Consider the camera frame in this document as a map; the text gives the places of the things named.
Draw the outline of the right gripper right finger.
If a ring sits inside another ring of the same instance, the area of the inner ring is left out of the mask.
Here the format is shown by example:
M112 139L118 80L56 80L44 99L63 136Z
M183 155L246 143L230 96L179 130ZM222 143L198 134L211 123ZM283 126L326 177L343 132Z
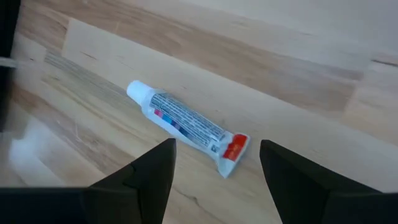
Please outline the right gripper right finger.
M283 223L397 223L396 193L382 193L270 140L261 141L260 160Z

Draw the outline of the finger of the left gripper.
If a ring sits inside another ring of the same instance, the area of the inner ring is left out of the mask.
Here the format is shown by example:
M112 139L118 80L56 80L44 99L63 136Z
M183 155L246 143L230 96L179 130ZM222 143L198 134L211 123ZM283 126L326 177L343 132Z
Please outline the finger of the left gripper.
M1 0L1 58L10 58L21 0ZM12 68L1 65L1 132L6 125Z

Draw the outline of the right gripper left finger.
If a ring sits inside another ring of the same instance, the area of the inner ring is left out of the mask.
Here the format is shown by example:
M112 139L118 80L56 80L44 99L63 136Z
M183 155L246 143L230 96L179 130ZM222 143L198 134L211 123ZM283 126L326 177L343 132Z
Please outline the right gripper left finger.
M3 187L1 223L162 223L176 154L168 138L89 187Z

